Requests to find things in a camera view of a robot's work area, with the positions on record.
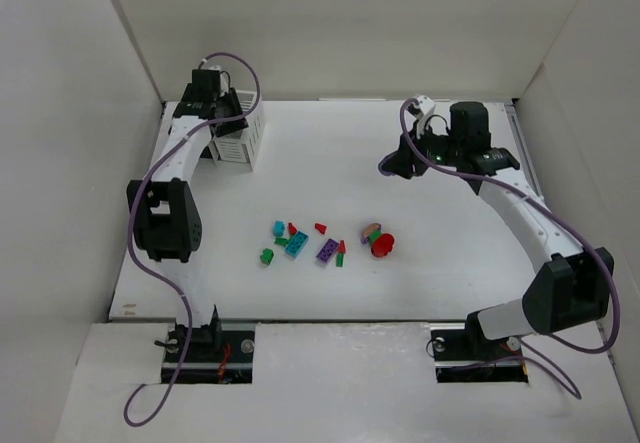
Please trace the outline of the purple patterned lego piece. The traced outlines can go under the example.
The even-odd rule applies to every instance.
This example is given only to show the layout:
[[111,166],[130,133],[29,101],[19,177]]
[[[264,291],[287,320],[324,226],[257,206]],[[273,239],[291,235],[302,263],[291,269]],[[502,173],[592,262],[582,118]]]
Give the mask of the purple patterned lego piece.
[[362,232],[361,232],[361,237],[360,237],[360,241],[362,244],[367,244],[369,241],[369,236],[372,233],[375,233],[376,231],[379,231],[381,229],[381,224],[380,223],[372,223],[369,226],[367,226]]

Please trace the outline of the red flower lego piece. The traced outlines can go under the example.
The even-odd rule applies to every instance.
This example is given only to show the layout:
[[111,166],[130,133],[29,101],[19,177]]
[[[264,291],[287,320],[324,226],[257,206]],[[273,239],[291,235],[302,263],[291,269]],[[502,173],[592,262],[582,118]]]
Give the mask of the red flower lego piece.
[[384,258],[392,251],[395,238],[390,233],[381,233],[381,236],[373,243],[370,243],[371,253],[376,258]]

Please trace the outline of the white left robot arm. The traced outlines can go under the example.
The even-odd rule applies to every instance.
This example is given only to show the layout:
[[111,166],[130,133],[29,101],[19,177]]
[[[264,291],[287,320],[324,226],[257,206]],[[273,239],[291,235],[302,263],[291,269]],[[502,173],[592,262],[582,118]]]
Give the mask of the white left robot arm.
[[200,66],[191,73],[172,114],[168,138],[144,177],[126,188],[129,206],[127,251],[137,269],[172,289],[182,305],[177,340],[208,326],[212,308],[197,304],[200,276],[191,261],[203,239],[203,223],[191,180],[213,140],[248,126],[259,105],[255,94],[241,105],[226,72]]

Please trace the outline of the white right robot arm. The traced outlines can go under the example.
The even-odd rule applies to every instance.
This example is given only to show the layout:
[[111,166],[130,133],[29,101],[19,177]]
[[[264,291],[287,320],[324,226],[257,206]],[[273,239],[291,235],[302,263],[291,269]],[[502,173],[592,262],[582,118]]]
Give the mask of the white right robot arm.
[[616,341],[620,300],[613,281],[614,262],[604,248],[594,248],[568,223],[555,216],[528,184],[515,156],[493,146],[489,113],[480,102],[449,108],[445,131],[432,129],[436,104],[426,96],[406,100],[396,151],[378,165],[385,176],[411,179],[432,169],[465,181],[503,220],[527,254],[535,277],[516,300],[470,314],[465,323],[474,342],[530,334],[556,338],[559,332],[611,313],[604,349]]

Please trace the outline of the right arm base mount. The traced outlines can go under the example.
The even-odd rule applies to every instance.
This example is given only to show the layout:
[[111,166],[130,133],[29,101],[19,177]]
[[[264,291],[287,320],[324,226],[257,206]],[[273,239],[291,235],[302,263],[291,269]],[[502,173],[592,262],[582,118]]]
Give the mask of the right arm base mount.
[[506,339],[486,340],[461,322],[430,325],[425,351],[434,360],[438,383],[529,381],[518,342],[511,348]]

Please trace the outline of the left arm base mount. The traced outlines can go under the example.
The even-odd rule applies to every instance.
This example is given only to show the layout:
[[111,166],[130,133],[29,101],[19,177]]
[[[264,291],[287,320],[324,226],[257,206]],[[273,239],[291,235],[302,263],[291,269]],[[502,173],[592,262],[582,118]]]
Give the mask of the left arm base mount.
[[176,384],[250,384],[256,324],[217,320],[196,328]]

